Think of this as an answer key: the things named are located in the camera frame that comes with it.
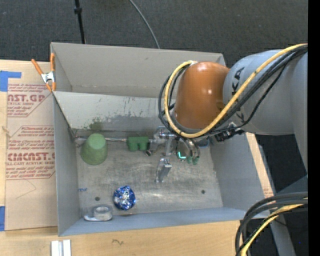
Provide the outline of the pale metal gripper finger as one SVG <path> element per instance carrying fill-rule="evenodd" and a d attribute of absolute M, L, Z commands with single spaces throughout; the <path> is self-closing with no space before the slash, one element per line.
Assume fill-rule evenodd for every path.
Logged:
<path fill-rule="evenodd" d="M 157 165 L 155 173 L 155 182 L 162 183 L 164 178 L 169 174 L 172 169 L 172 164 L 169 157 L 162 157 Z"/>
<path fill-rule="evenodd" d="M 158 126 L 150 139 L 150 145 L 160 145 L 166 142 L 167 129 L 164 126 Z"/>

